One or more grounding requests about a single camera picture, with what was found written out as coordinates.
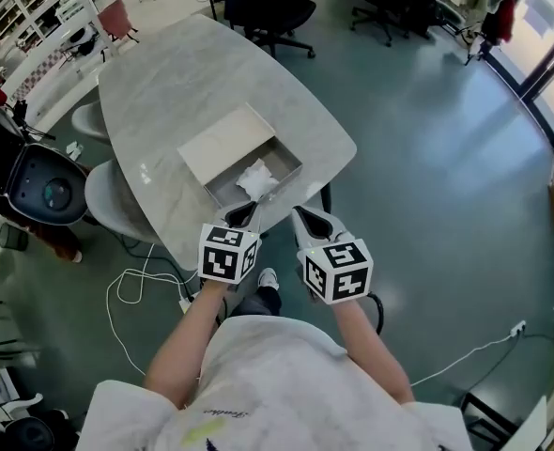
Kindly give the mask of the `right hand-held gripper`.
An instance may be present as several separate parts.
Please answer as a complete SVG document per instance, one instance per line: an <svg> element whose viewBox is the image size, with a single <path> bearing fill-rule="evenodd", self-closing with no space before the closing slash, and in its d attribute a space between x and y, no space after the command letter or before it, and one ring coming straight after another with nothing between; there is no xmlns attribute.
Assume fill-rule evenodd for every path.
<svg viewBox="0 0 554 451"><path fill-rule="evenodd" d="M291 222L302 282L317 298L332 305L369 294L374 260L364 240L337 217L312 207L295 207Z"/></svg>

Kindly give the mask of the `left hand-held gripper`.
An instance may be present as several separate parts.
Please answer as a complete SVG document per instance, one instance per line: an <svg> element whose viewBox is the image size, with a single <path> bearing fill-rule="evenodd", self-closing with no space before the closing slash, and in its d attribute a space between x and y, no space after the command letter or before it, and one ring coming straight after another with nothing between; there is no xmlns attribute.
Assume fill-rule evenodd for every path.
<svg viewBox="0 0 554 451"><path fill-rule="evenodd" d="M261 210L276 192L256 201L221 208L211 224L203 224L198 248L198 276L222 283L240 283L253 269L260 247Z"/></svg>

